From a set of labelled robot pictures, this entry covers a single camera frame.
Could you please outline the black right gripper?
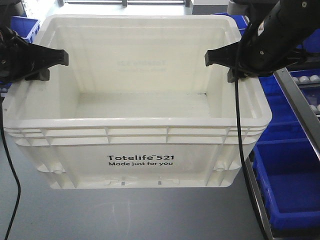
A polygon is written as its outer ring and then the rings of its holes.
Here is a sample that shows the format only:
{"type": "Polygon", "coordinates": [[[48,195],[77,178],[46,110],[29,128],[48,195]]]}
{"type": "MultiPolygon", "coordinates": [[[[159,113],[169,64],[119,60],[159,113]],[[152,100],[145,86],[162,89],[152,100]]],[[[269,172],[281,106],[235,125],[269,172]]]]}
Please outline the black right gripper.
{"type": "Polygon", "coordinates": [[[259,24],[249,24],[240,42],[207,50],[205,66],[218,64],[230,68],[227,82],[234,83],[249,76],[267,77],[283,67],[307,60],[307,51],[297,47],[308,37],[306,29],[279,24],[259,28],[259,24]],[[236,57],[237,71],[233,69],[236,57]]]}

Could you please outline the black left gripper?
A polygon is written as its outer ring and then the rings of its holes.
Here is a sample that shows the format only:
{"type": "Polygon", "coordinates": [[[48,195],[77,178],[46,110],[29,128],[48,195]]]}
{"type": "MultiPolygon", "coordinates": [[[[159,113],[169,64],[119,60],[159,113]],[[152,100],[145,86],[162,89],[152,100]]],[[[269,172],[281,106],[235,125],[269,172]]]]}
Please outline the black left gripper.
{"type": "Polygon", "coordinates": [[[7,26],[0,28],[0,84],[26,81],[49,81],[48,68],[69,65],[69,54],[29,43],[7,26]],[[46,68],[36,72],[36,68],[46,68]]]}

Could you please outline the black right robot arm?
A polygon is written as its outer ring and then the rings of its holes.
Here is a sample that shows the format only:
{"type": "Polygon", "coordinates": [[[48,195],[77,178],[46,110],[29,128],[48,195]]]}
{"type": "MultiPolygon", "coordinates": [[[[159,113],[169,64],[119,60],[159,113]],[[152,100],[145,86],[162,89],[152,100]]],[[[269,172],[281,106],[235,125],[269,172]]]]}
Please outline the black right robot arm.
{"type": "Polygon", "coordinates": [[[229,68],[228,82],[268,77],[319,55],[298,47],[320,27],[318,0],[279,0],[269,12],[254,3],[250,6],[252,15],[241,39],[204,55],[207,67],[218,64],[229,68]]]}

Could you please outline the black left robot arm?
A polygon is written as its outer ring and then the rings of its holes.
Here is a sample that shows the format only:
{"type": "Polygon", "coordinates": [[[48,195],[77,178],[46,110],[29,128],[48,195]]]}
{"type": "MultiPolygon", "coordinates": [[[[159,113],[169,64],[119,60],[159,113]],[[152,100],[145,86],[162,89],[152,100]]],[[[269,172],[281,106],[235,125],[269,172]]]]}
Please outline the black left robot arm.
{"type": "Polygon", "coordinates": [[[25,41],[10,28],[13,13],[22,13],[20,0],[0,2],[0,83],[22,80],[48,81],[50,67],[68,66],[69,55],[63,49],[52,49],[25,41]]]}

